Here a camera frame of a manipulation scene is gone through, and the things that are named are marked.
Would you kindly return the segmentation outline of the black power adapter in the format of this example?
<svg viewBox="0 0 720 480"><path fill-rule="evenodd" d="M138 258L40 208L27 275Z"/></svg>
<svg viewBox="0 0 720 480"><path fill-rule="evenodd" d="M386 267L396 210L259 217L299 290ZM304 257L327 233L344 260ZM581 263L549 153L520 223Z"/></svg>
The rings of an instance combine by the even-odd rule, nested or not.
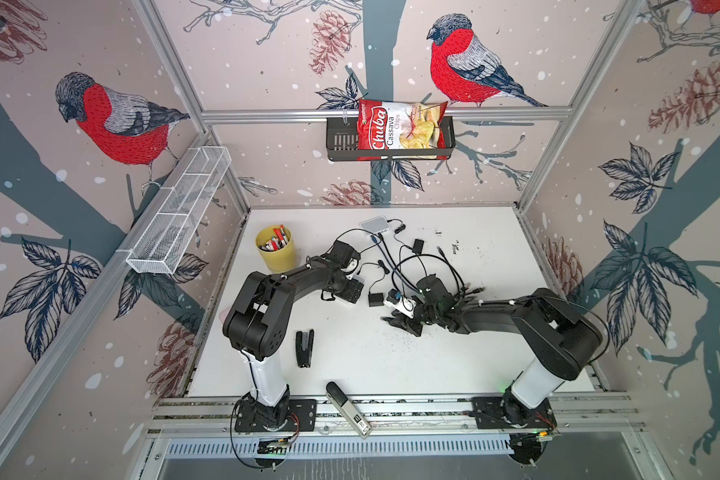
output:
<svg viewBox="0 0 720 480"><path fill-rule="evenodd" d="M385 280L390 273L390 269L387 267L384 260L377 260L374 263L374 266L378 267L382 271L382 274L378 279L372 281L367 287L368 306L371 308L381 307L384 304L384 294L380 291L375 291L375 288L376 285Z"/></svg>
<svg viewBox="0 0 720 480"><path fill-rule="evenodd" d="M391 219L391 222L397 223L397 226L392 229L393 238L400 244L400 249L407 249L415 255L423 253L424 241L422 239L414 239L412 243L405 243L399 238L399 234L402 233L406 228L406 224L400 219Z"/></svg>

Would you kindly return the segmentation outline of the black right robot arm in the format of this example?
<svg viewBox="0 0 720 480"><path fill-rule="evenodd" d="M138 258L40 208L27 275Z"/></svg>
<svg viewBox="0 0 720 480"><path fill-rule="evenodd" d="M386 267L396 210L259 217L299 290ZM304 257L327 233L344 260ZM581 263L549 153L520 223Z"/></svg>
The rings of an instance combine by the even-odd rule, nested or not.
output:
<svg viewBox="0 0 720 480"><path fill-rule="evenodd" d="M416 337L425 325L462 335L520 335L534 359L505 390L501 409L506 423L524 427L540 416L538 409L551 393L578 378L605 340L579 307L547 288L509 300L480 300L482 291L461 286L452 293L431 274L416 284L410 297L391 289L369 304L391 308L383 321Z"/></svg>

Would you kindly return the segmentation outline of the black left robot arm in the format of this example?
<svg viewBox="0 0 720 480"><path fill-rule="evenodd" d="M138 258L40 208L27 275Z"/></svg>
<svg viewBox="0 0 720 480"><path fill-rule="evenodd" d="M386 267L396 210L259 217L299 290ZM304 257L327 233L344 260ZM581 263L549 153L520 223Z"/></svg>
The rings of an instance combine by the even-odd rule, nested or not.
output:
<svg viewBox="0 0 720 480"><path fill-rule="evenodd" d="M245 420L275 431L289 421L290 387L282 374L278 350L293 309L301 298L318 291L324 302L357 303L364 282L355 277L361 254L336 240L320 256L280 274L255 271L245 279L226 314L222 332L248 365L253 384L239 404Z"/></svg>

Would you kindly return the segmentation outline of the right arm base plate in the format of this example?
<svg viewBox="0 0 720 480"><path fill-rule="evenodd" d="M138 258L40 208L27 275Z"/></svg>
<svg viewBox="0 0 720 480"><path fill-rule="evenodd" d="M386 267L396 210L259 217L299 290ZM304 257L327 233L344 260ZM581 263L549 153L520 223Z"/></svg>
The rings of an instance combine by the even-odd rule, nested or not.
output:
<svg viewBox="0 0 720 480"><path fill-rule="evenodd" d="M509 392L501 396L473 397L470 403L470 416L475 419L480 430L557 428L557 421L548 398L534 408L525 406Z"/></svg>

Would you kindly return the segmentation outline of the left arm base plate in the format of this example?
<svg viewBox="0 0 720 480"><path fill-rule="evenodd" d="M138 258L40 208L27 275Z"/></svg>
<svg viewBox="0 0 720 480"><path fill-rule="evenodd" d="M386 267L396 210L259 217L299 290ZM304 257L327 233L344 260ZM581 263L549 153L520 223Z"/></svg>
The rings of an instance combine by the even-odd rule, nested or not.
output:
<svg viewBox="0 0 720 480"><path fill-rule="evenodd" d="M264 405L247 393L235 404L232 428L235 433L312 432L316 409L314 399L292 400L289 390L275 406Z"/></svg>

